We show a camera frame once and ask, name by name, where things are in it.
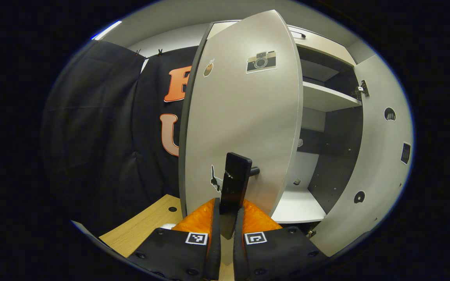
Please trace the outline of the black backdrop cloth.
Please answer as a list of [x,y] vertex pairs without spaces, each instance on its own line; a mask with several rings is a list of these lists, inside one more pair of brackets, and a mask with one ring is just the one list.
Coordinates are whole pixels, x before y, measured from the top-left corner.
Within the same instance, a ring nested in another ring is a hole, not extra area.
[[43,163],[57,201],[93,235],[180,197],[180,121],[197,50],[147,58],[91,41],[57,78],[43,111]]

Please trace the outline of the beige cabinet door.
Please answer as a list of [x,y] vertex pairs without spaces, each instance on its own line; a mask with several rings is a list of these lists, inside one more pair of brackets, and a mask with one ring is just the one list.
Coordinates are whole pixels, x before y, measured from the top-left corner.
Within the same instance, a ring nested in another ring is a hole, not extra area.
[[252,160],[260,173],[245,198],[272,215],[292,176],[302,121],[298,49],[282,16],[263,11],[211,36],[193,59],[180,122],[179,184],[183,216],[219,196],[226,155]]
[[[414,152],[414,122],[399,79],[379,55],[355,67],[366,82],[364,128],[355,169],[342,195],[316,226],[311,242],[328,257],[341,254],[374,231],[394,208],[407,183]],[[410,156],[402,160],[404,147]]]

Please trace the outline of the grey double-door shoe cabinet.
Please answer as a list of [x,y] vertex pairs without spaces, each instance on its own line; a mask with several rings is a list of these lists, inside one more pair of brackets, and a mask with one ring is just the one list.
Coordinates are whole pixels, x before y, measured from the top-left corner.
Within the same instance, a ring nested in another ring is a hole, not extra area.
[[[234,24],[224,22],[223,29]],[[211,36],[218,33],[214,23]],[[324,81],[313,73],[325,69],[321,62],[334,59],[321,53],[298,49],[302,82],[322,87]],[[332,112],[321,112],[303,107],[298,149],[295,153],[292,178],[287,182],[273,219],[280,224],[319,222],[332,210],[343,193],[359,154],[362,106]],[[299,178],[300,185],[293,185]],[[211,176],[211,184],[222,187],[223,180]]]

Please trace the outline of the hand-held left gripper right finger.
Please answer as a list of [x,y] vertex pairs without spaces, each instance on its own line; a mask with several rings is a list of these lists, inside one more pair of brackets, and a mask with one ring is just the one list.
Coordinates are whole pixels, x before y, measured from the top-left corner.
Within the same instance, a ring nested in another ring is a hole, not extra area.
[[297,226],[282,227],[248,200],[236,217],[235,281],[298,281],[327,256]]

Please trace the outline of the black door hinge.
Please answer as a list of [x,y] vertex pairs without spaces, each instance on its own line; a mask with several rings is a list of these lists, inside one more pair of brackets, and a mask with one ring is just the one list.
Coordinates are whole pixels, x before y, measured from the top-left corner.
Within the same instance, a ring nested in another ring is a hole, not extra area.
[[355,90],[352,92],[352,97],[359,101],[362,101],[363,98],[370,97],[370,93],[368,91],[368,87],[365,80],[361,80],[361,85],[355,88]]

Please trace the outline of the black door handle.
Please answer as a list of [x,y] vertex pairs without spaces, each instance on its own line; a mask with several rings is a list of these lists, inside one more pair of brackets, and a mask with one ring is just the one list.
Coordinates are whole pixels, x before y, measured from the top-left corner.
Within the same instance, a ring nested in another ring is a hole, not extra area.
[[260,168],[253,167],[251,159],[237,153],[227,153],[219,206],[220,215],[231,216],[243,207],[249,178],[259,173]]

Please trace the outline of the row of black cloth clips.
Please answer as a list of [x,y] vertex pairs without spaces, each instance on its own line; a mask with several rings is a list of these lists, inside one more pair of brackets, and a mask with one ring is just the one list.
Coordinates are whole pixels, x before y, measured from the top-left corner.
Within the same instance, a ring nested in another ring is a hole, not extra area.
[[143,56],[145,58],[149,58],[151,56],[160,56],[163,53],[163,49],[161,48],[140,48],[135,49],[135,54],[139,56]]

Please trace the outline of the beige cabinet drawer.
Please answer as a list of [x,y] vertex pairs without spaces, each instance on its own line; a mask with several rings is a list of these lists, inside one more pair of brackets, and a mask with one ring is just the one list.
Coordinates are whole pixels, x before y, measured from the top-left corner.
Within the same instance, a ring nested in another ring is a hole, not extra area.
[[290,31],[301,32],[306,35],[305,39],[293,38],[298,47],[332,57],[349,66],[357,65],[350,52],[343,45],[303,28],[292,25],[288,25],[288,28]]

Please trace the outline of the white cabinet shelf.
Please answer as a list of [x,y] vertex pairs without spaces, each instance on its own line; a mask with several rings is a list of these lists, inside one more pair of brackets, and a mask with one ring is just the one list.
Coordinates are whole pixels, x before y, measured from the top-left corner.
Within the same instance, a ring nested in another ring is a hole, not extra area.
[[303,107],[321,112],[361,107],[361,101],[339,91],[335,91],[310,82],[303,82]]

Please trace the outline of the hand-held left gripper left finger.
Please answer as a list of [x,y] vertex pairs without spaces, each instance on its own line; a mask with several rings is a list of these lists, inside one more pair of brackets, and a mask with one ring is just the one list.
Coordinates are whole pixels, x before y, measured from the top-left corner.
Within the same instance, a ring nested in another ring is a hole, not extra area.
[[172,228],[155,228],[127,259],[166,281],[217,280],[219,205],[211,199]]

